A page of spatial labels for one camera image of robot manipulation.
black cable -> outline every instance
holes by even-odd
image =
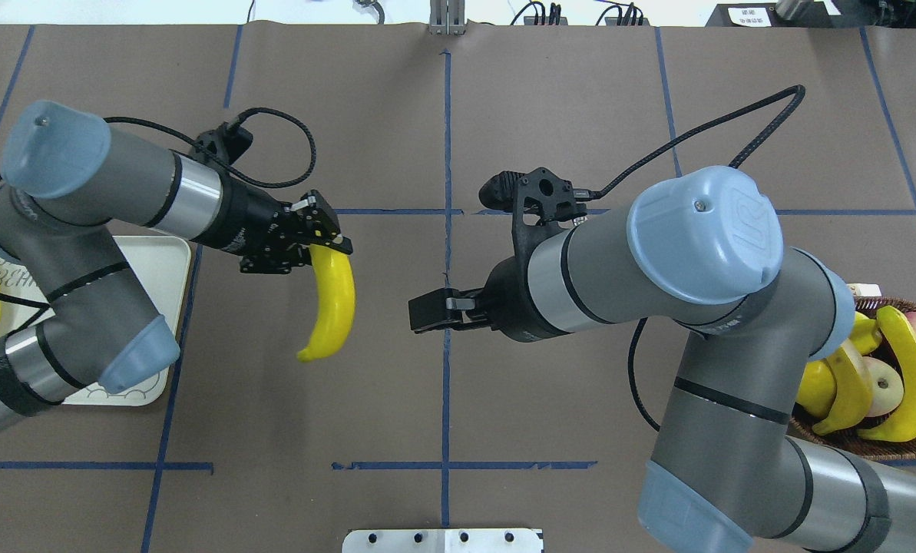
[[[604,11],[601,12],[601,16],[597,18],[597,22],[594,22],[594,27],[601,25],[601,22],[604,20],[604,16],[608,15],[608,12],[611,10],[618,10],[619,20],[622,18],[622,7],[620,7],[620,5],[618,4],[612,4],[608,6],[607,8],[605,8]]]
[[[639,319],[639,323],[636,325],[636,332],[632,335],[632,343],[629,344],[629,388],[632,389],[632,399],[636,402],[636,408],[639,409],[639,413],[641,413],[645,422],[658,432],[659,423],[645,409],[645,405],[641,402],[639,396],[639,386],[636,384],[636,348],[639,347],[639,338],[643,329],[645,329],[647,321],[648,319]]]
[[[540,20],[545,20],[546,6],[544,6],[542,2],[529,2],[525,6],[522,6],[522,9],[518,11],[518,13],[516,14],[516,17],[513,17],[513,22],[511,22],[509,25],[516,25],[516,21],[518,21],[518,18],[520,18],[520,15],[524,14],[524,12],[529,9],[529,6],[532,6],[532,9],[536,10],[536,22],[534,22],[534,25],[538,25],[538,22]]]
[[[645,164],[648,164],[648,162],[655,160],[655,158],[659,157],[659,155],[665,154],[666,151],[672,150],[673,147],[679,143],[682,143],[682,141],[688,140],[690,137],[696,136],[699,133],[703,133],[703,131],[708,129],[713,129],[713,127],[731,121],[732,119],[737,119],[742,115],[746,115],[752,111],[755,111],[755,109],[764,108],[766,105],[774,104],[775,102],[780,101],[780,99],[787,97],[793,98],[782,109],[782,111],[779,112],[779,114],[776,115],[774,119],[772,119],[771,123],[768,123],[766,128],[762,130],[762,133],[750,141],[748,146],[745,146],[745,148],[741,150],[741,153],[736,155],[734,160],[731,161],[730,167],[739,167],[739,165],[741,165],[743,161],[745,161],[746,158],[748,158],[748,156],[756,150],[756,148],[762,146],[762,143],[764,143],[764,141],[767,140],[768,137],[771,136],[771,134],[774,133],[776,129],[778,129],[781,123],[788,119],[789,116],[792,115],[792,112],[794,112],[795,109],[799,107],[799,104],[801,104],[802,99],[805,97],[805,87],[802,87],[801,84],[792,85],[791,87],[785,88],[783,91],[775,92],[775,94],[770,95],[770,97],[760,99],[760,101],[755,102],[755,104],[746,105],[744,108],[732,111],[726,115],[718,117],[717,119],[713,119],[713,121],[708,121],[699,127],[694,127],[694,129],[690,129],[685,133],[682,133],[682,135],[675,137],[675,139],[672,139],[671,141],[668,141],[668,143],[665,143],[663,146],[657,148],[657,150],[653,153],[648,154],[646,157],[641,158],[641,160],[634,162],[632,167],[622,171],[622,173],[615,177],[614,180],[608,183],[608,185],[601,190],[592,191],[591,199],[599,200],[604,198],[609,192],[618,186],[618,183],[625,180],[627,176],[631,175],[633,172],[638,171]]]
[[[307,128],[307,125],[304,125],[304,123],[301,123],[300,120],[297,119],[296,117],[293,117],[292,115],[289,115],[288,113],[285,113],[285,112],[282,112],[276,109],[251,108],[237,115],[236,119],[233,119],[233,122],[230,123],[229,127],[227,127],[227,130],[234,132],[237,128],[239,128],[239,126],[244,121],[246,121],[246,119],[250,118],[253,115],[257,115],[257,113],[267,113],[270,115],[275,115],[281,119],[285,119],[286,121],[294,123],[297,127],[300,128],[301,131],[304,132],[304,136],[307,137],[307,144],[310,147],[311,161],[310,161],[310,164],[308,164],[308,167],[306,171],[304,171],[303,175],[300,175],[296,179],[283,181],[283,182],[262,182],[257,179],[251,178],[250,176],[246,176],[245,174],[243,174],[243,172],[238,171],[236,168],[232,167],[232,165],[226,164],[225,161],[219,160],[219,158],[216,157],[215,154],[211,153],[211,151],[208,151],[208,148],[205,148],[204,146],[202,146],[202,144],[199,144],[198,141],[192,140],[191,137],[188,137],[187,135],[185,135],[185,133],[181,133],[180,131],[176,131],[170,127],[163,126],[160,123],[155,123],[153,121],[148,121],[146,119],[138,119],[136,117],[104,117],[103,120],[106,121],[107,123],[127,123],[131,125],[139,125],[141,127],[146,127],[148,129],[154,129],[156,131],[160,131],[167,135],[176,137],[178,140],[184,141],[184,143],[187,143],[191,147],[194,147],[195,150],[201,151],[202,154],[208,155],[210,160],[214,161],[215,164],[218,164],[219,167],[222,167],[223,169],[226,169],[226,171],[229,171],[230,174],[232,174],[233,176],[236,176],[236,178],[243,180],[243,182],[250,183],[253,186],[258,186],[259,188],[286,188],[288,186],[293,186],[293,185],[299,184],[303,182],[304,180],[306,180],[307,177],[311,175],[311,172],[314,171],[314,164],[316,164],[317,162],[317,157],[318,157],[317,146],[316,144],[314,144],[314,136],[311,134],[311,130]]]

wicker basket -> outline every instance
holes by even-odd
[[[916,311],[916,303],[900,298],[893,297],[865,297],[857,298],[857,311],[864,313],[868,317],[875,317],[876,311],[885,305],[893,305],[900,311]],[[874,424],[878,424],[882,417],[873,419]],[[857,432],[848,428],[827,434],[826,436],[817,436],[812,431],[812,425],[816,419],[812,418],[805,412],[802,407],[796,406],[792,412],[792,433],[798,434],[806,441],[815,444],[832,445],[834,448],[846,449],[848,452],[860,455],[865,459],[872,461],[900,461],[900,459],[916,459],[916,438],[910,442],[893,443],[893,442],[875,442],[871,440],[861,440]]]

